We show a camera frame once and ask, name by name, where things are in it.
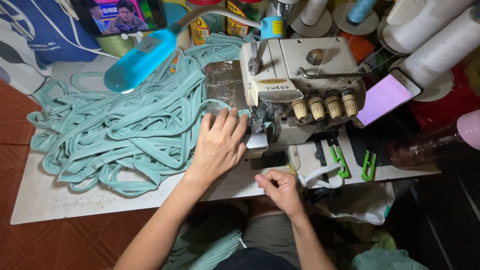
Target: knob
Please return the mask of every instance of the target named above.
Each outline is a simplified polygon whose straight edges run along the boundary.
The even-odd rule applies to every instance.
[[[345,89],[340,93],[342,97],[343,106],[345,107],[345,112],[348,117],[357,116],[359,109],[357,108],[357,103],[355,101],[355,96],[351,89]]]
[[[305,103],[305,99],[302,98],[292,101],[292,108],[298,120],[302,121],[307,118],[307,104]]]
[[[327,91],[324,96],[324,103],[328,108],[328,113],[332,119],[342,117],[342,110],[340,109],[340,101],[335,91]]]
[[[307,100],[308,107],[312,112],[313,118],[317,121],[325,118],[324,104],[322,103],[322,96],[312,91]]]
[[[310,65],[318,66],[324,59],[324,51],[322,49],[313,49],[307,53],[306,58]]]

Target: hand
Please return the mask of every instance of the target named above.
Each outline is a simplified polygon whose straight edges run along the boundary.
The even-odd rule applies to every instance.
[[[272,184],[272,180],[278,183],[278,188]],[[293,216],[304,214],[303,204],[300,201],[297,190],[297,180],[289,173],[269,170],[265,175],[255,176],[257,187],[261,187],[272,201],[292,219]]]
[[[230,113],[228,108],[223,108],[210,128],[213,115],[207,113],[204,116],[193,161],[187,173],[192,173],[197,179],[201,177],[206,184],[212,184],[238,164],[247,150],[242,138],[247,129],[248,114],[240,117],[238,125],[237,117],[237,108],[232,108]]]

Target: left hand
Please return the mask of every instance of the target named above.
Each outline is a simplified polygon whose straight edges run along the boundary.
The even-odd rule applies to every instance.
[[[193,161],[186,172],[208,185],[237,165],[247,150],[242,138],[248,114],[243,114],[236,125],[238,109],[232,108],[229,113],[223,108],[210,128],[212,118],[213,114],[207,113],[202,119]]]

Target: white table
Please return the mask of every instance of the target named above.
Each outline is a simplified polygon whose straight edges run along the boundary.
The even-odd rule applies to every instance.
[[[52,78],[65,82],[77,72],[105,70],[115,60],[98,57],[92,63],[56,63]],[[348,136],[345,130],[340,131],[338,137],[346,160],[350,177],[345,184],[364,183],[361,179],[361,167],[357,165]],[[333,158],[326,141],[322,141],[327,165],[333,163]],[[300,159],[300,168],[297,172],[307,176],[320,167],[319,160],[315,159],[316,147],[313,142],[297,145]],[[104,186],[97,186],[84,193],[74,193],[67,188],[67,184],[58,181],[55,175],[43,170],[41,161],[43,154],[31,151],[25,167],[22,183],[18,193],[15,208],[11,219],[12,224],[33,221],[45,221],[77,216],[95,215],[102,213],[127,211],[159,207],[170,194],[182,177],[182,173],[171,175],[160,187],[138,197],[125,197],[107,190]],[[254,180],[250,166],[242,161],[237,168],[231,171],[224,179],[218,181],[202,198],[202,200],[218,200],[238,197],[248,197],[264,194]],[[416,177],[427,174],[440,173],[434,164],[419,166],[411,170],[399,170],[393,166],[376,168],[375,181]],[[336,172],[329,177],[338,177]],[[144,177],[133,170],[125,170],[119,174],[119,180],[141,180]]]

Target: tiled floor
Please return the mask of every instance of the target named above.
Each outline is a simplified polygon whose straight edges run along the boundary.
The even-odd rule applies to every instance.
[[[156,209],[10,225],[39,109],[0,81],[0,270],[111,269]]]

